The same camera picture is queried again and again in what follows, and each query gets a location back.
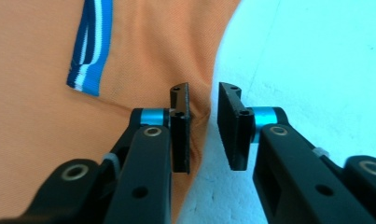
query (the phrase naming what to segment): screw hole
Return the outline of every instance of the screw hole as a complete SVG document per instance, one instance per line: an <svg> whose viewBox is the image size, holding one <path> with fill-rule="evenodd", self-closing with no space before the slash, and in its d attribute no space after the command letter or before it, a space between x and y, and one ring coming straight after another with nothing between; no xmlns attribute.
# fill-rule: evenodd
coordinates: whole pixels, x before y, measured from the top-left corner
<svg viewBox="0 0 376 224"><path fill-rule="evenodd" d="M144 131L144 134L149 137L157 136L161 133L161 129L159 128L148 128Z"/></svg>
<svg viewBox="0 0 376 224"><path fill-rule="evenodd" d="M66 181L77 180L89 171L89 167L84 164L75 164L64 170L62 179Z"/></svg>
<svg viewBox="0 0 376 224"><path fill-rule="evenodd" d="M136 199L145 198L148 194L148 190L146 187L138 187L132 191L132 196Z"/></svg>
<svg viewBox="0 0 376 224"><path fill-rule="evenodd" d="M241 115L249 115L249 111L247 111L247 110L242 110L242 111L240 111L240 114L241 114Z"/></svg>
<svg viewBox="0 0 376 224"><path fill-rule="evenodd" d="M333 190L326 185L316 185L315 188L319 193L321 193L325 196L332 196L333 195Z"/></svg>
<svg viewBox="0 0 376 224"><path fill-rule="evenodd" d="M281 128L277 126L271 127L270 131L272 131L273 133L277 135L287 135L287 130L285 128Z"/></svg>
<svg viewBox="0 0 376 224"><path fill-rule="evenodd" d="M375 161L361 161L360 167L371 175L376 175L376 162Z"/></svg>

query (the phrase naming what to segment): blue stripe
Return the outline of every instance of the blue stripe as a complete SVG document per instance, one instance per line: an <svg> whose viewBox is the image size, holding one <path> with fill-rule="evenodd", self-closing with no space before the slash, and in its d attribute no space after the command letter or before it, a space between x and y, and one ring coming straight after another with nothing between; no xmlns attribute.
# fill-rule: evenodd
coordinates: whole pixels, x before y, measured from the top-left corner
<svg viewBox="0 0 376 224"><path fill-rule="evenodd" d="M100 95L101 77L111 41L112 11L112 0L85 1L67 79L67 85L77 91Z"/></svg>

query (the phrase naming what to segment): black plastic part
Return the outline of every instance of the black plastic part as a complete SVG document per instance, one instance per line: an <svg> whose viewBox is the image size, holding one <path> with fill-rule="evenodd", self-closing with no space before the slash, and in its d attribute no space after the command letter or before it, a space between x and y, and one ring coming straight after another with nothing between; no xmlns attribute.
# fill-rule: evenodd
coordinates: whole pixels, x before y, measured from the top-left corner
<svg viewBox="0 0 376 224"><path fill-rule="evenodd" d="M173 171L190 173L190 110L188 84L170 88L171 137L173 144Z"/></svg>
<svg viewBox="0 0 376 224"><path fill-rule="evenodd" d="M290 126L263 127L253 178L269 223L376 223Z"/></svg>
<svg viewBox="0 0 376 224"><path fill-rule="evenodd" d="M376 218L376 158L350 157L344 165L342 180Z"/></svg>
<svg viewBox="0 0 376 224"><path fill-rule="evenodd" d="M163 109L163 126L170 128L170 110L166 108Z"/></svg>
<svg viewBox="0 0 376 224"><path fill-rule="evenodd" d="M147 136L145 131L152 128L161 133ZM170 204L170 132L145 126L132 140L104 223L171 223Z"/></svg>
<svg viewBox="0 0 376 224"><path fill-rule="evenodd" d="M241 103L241 89L219 83L217 125L230 169L244 171L248 163L251 132L255 132L254 113Z"/></svg>
<svg viewBox="0 0 376 224"><path fill-rule="evenodd" d="M123 164L126 160L127 154L129 153L130 145L135 132L141 128L142 110L142 108L135 108L132 111L129 126L111 150L111 153L115 153L118 156L120 168L123 168Z"/></svg>
<svg viewBox="0 0 376 224"><path fill-rule="evenodd" d="M275 116L277 116L277 123L278 124L284 124L284 125L290 126L289 120L287 119L286 112L284 111L283 108L281 108L281 107L273 107L272 109L275 112Z"/></svg>
<svg viewBox="0 0 376 224"><path fill-rule="evenodd" d="M342 175L342 168L333 161L330 160L327 156L323 155L319 157L319 160L321 160L325 166L332 172L339 180L341 180Z"/></svg>
<svg viewBox="0 0 376 224"><path fill-rule="evenodd" d="M87 173L79 167L86 166ZM68 176L82 177L63 179L63 173L70 169ZM59 166L38 190L34 200L20 217L2 219L0 224L56 224L90 223L95 214L88 215L88 205L98 177L98 165L89 160L72 160Z"/></svg>

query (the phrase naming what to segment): white stripe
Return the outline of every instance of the white stripe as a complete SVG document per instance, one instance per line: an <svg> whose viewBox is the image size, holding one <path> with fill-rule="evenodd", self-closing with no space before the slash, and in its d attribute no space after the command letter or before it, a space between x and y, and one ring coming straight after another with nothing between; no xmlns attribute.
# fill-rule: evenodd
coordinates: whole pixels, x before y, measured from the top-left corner
<svg viewBox="0 0 376 224"><path fill-rule="evenodd" d="M80 66L79 72L77 74L77 79L75 80L75 90L83 91L83 83L85 82L88 68L89 68L88 64L82 64Z"/></svg>
<svg viewBox="0 0 376 224"><path fill-rule="evenodd" d="M95 43L94 55L91 63L97 63L100 58L101 48L103 44L103 5L102 0L94 1L95 8Z"/></svg>
<svg viewBox="0 0 376 224"><path fill-rule="evenodd" d="M89 26L86 26L85 36L83 38L83 46L82 51L80 53L80 60L79 64L83 64L85 62L86 58L86 49L88 47L88 34L89 34Z"/></svg>

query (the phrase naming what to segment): white surface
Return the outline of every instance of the white surface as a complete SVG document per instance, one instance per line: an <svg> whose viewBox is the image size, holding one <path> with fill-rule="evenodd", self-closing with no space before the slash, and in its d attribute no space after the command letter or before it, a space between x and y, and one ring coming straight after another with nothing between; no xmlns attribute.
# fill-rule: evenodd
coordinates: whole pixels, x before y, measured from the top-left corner
<svg viewBox="0 0 376 224"><path fill-rule="evenodd" d="M246 106L281 106L339 166L376 157L376 1L243 1L222 40L202 168L178 223L266 223L248 169L232 172L217 132L218 82Z"/></svg>

